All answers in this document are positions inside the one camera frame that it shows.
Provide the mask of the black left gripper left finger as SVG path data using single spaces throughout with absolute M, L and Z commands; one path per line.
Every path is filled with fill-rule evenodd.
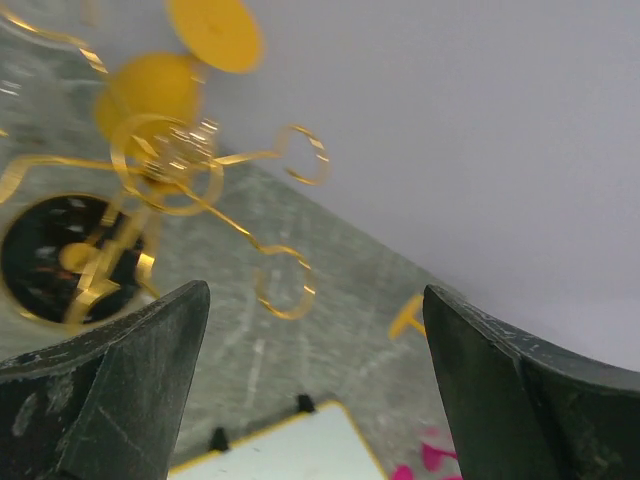
M 209 308 L 207 283 L 190 281 L 2 361 L 2 478 L 167 478 Z

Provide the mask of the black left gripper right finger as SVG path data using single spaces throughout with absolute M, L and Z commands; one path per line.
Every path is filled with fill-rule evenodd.
M 466 479 L 636 479 L 639 374 L 545 341 L 442 287 L 423 319 Z

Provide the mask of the pink wine glass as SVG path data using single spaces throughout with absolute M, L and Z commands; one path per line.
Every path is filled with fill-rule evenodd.
M 447 464 L 457 461 L 452 436 L 438 427 L 427 427 L 421 436 L 421 455 L 429 472 L 438 472 Z
M 392 472 L 390 480 L 414 480 L 414 471 L 408 465 L 399 465 Z

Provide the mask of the yellow wine glass front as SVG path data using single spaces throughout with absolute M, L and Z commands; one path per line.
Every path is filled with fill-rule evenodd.
M 414 295 L 399 310 L 390 324 L 388 338 L 395 340 L 408 329 L 414 329 L 422 336 L 426 336 L 426 330 L 422 321 L 418 318 L 422 314 L 423 296 Z

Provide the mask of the yellow wine glass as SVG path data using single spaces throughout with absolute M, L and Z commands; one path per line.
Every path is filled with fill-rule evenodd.
M 203 65 L 246 74 L 262 61 L 262 31 L 245 2 L 165 1 L 163 7 L 186 51 L 144 53 L 108 77 L 94 104 L 95 122 L 107 140 L 135 115 L 158 114 L 194 122 L 204 82 L 199 76 Z
M 395 340 L 408 329 L 414 329 L 422 336 L 426 336 L 426 330 L 422 321 L 418 318 L 422 314 L 423 296 L 414 295 L 399 310 L 390 324 L 388 338 Z

